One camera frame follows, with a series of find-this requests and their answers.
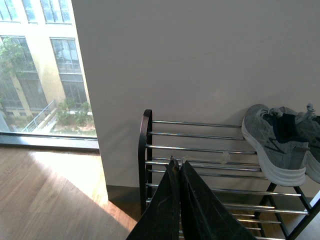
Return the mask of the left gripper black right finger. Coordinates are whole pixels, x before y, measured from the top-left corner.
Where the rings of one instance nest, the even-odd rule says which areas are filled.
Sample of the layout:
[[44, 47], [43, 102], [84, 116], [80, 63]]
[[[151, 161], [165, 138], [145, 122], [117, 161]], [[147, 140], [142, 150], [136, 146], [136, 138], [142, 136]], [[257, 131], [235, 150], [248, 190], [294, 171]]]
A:
[[225, 208], [191, 164], [180, 168], [181, 224], [186, 240], [254, 240]]

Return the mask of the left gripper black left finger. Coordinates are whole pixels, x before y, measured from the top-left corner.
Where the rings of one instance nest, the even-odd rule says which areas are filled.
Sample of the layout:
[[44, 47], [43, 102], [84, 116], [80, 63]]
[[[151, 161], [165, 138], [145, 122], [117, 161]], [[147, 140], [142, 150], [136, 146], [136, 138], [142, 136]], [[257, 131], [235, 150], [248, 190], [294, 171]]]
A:
[[180, 168], [171, 158], [153, 198], [128, 240], [177, 240], [180, 230]]

